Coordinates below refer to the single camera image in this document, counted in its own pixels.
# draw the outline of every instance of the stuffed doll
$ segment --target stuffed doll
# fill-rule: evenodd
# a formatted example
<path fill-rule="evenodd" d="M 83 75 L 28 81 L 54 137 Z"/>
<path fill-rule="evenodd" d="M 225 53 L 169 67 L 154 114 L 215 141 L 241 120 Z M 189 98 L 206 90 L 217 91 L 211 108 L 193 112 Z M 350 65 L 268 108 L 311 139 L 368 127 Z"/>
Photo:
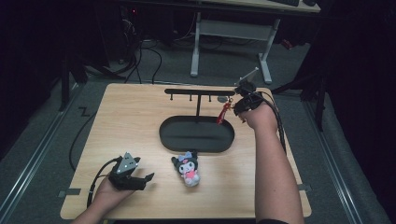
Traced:
<path fill-rule="evenodd" d="M 175 165 L 177 171 L 184 179 L 187 187 L 194 187 L 201 179 L 198 176 L 198 156 L 197 152 L 186 152 L 186 154 L 179 155 L 178 158 L 172 157 L 172 163 Z"/>

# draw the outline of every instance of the table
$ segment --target table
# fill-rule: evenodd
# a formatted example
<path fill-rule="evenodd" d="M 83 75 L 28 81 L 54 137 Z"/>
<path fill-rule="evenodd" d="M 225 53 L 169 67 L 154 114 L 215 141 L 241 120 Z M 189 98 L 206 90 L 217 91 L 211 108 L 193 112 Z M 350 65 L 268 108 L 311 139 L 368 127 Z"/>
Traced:
<path fill-rule="evenodd" d="M 196 97 L 165 94 L 165 89 L 232 91 L 233 87 L 110 84 L 92 125 L 70 189 L 79 195 L 67 195 L 61 211 L 64 219 L 73 219 L 86 208 L 89 187 L 107 161 L 126 151 L 140 157 L 134 175 L 155 173 L 146 189 L 137 191 L 106 218 L 254 218 L 255 141 L 253 131 L 232 111 L 225 118 L 233 125 L 235 138 L 221 153 L 199 153 L 200 184 L 184 186 L 171 158 L 178 152 L 165 148 L 159 137 L 164 120 L 175 115 L 195 115 Z M 234 101 L 240 99 L 235 95 Z M 217 117 L 223 103 L 217 97 L 202 97 L 201 115 Z M 290 164 L 298 184 L 302 184 L 287 141 Z M 300 191 L 304 216 L 311 214 L 305 191 Z"/>
<path fill-rule="evenodd" d="M 303 1 L 300 1 L 299 6 L 297 7 L 291 7 L 284 4 L 270 2 L 267 0 L 247 0 L 247 1 L 199 0 L 198 2 L 199 4 L 217 3 L 217 4 L 236 5 L 241 7 L 264 7 L 264 8 L 271 8 L 277 10 L 298 11 L 298 12 L 306 12 L 306 13 L 320 12 L 320 7 L 318 5 L 309 7 L 305 3 L 303 3 Z M 262 69 L 264 82 L 266 84 L 271 84 L 272 79 L 271 79 L 270 71 L 268 69 L 267 57 L 271 49 L 271 46 L 273 44 L 274 38 L 276 36 L 276 31 L 278 29 L 279 23 L 280 23 L 280 19 L 275 19 L 274 24 L 271 25 L 257 25 L 257 24 L 246 24 L 239 22 L 202 20 L 201 13 L 198 12 L 196 25 L 195 25 L 194 50 L 192 53 L 192 60 L 191 60 L 191 76 L 192 77 L 198 76 L 200 35 L 217 35 L 224 37 L 265 41 L 266 42 L 265 48 L 262 50 L 262 53 L 259 53 L 259 61 Z"/>

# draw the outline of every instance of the jewelry stand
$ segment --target jewelry stand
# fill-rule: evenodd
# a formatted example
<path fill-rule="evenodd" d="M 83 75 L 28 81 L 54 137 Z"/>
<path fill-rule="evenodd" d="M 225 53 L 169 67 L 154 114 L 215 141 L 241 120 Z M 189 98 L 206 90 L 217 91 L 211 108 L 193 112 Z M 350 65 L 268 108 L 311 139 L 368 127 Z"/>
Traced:
<path fill-rule="evenodd" d="M 198 96 L 195 116 L 173 116 L 166 119 L 160 127 L 160 138 L 163 145 L 173 151 L 222 152 L 233 143 L 233 126 L 227 120 L 217 124 L 217 117 L 200 116 L 201 98 L 209 96 L 233 96 L 234 91 L 203 91 L 166 89 L 166 94 Z"/>

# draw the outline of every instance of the white desk leg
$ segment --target white desk leg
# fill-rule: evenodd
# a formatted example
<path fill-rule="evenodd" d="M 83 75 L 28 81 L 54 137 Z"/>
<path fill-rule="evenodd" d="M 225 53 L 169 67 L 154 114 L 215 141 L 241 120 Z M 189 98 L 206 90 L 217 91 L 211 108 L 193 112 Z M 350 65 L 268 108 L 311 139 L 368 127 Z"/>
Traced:
<path fill-rule="evenodd" d="M 274 26 L 271 29 L 270 35 L 267 40 L 267 46 L 265 48 L 264 53 L 259 54 L 259 60 L 260 60 L 260 65 L 262 66 L 262 75 L 264 76 L 264 82 L 266 84 L 271 84 L 272 79 L 271 79 L 271 74 L 268 69 L 268 64 L 267 64 L 267 57 L 268 53 L 270 52 L 271 46 L 274 42 L 274 38 L 276 35 L 277 27 L 279 26 L 280 19 L 276 19 L 274 22 Z"/>
<path fill-rule="evenodd" d="M 201 31 L 201 12 L 197 12 L 197 22 L 195 24 L 195 45 L 192 53 L 191 73 L 192 77 L 198 77 L 199 66 L 199 35 Z"/>

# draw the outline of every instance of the person's right arm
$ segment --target person's right arm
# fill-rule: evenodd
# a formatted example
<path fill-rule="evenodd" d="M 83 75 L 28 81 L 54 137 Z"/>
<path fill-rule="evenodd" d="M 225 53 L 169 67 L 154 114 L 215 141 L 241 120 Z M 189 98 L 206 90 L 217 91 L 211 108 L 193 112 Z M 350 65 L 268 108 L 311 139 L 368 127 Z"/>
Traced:
<path fill-rule="evenodd" d="M 271 218 L 304 223 L 297 183 L 288 158 L 276 135 L 277 122 L 271 107 L 260 105 L 240 115 L 254 130 L 256 139 L 256 219 Z"/>

